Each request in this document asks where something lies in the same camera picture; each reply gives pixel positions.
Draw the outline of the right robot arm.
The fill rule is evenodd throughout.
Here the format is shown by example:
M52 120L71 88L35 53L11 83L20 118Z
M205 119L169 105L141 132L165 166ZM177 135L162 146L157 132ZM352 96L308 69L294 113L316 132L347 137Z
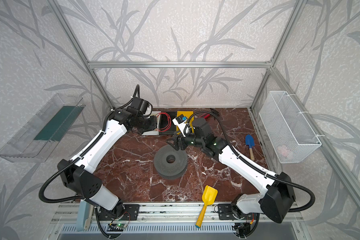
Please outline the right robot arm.
M240 153L228 140L219 117L212 112L209 115L220 125L222 137L214 135L206 119L198 118L196 114L190 117L180 115L172 120L180 133L169 138L167 143L177 151L188 146L200 148L205 155L230 167L258 190L257 194L242 194L233 200L238 218L249 213L264 214L280 224L287 213L301 212L314 205L316 196L313 191L293 183L286 173L277 174L263 168Z

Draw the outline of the grey cable spool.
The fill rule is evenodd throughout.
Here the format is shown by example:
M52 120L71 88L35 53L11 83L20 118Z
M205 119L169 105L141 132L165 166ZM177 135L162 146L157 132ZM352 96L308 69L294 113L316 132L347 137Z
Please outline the grey cable spool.
M170 145L166 145L156 152L154 167L162 178L167 180L178 179L187 170L187 153L182 150L177 151Z

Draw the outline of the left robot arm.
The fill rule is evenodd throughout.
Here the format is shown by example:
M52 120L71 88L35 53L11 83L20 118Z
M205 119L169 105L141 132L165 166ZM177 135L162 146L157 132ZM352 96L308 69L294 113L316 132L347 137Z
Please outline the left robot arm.
M140 97L137 85L131 99L107 114L102 129L78 154L58 163L58 171L41 186L39 199L49 204L79 199L114 215L121 213L124 210L122 200L107 189L94 172L110 148L128 131L136 129L142 135L156 129L157 118L147 112L152 109L152 104ZM61 177L64 186L76 195L61 199L46 197L47 187L57 177Z

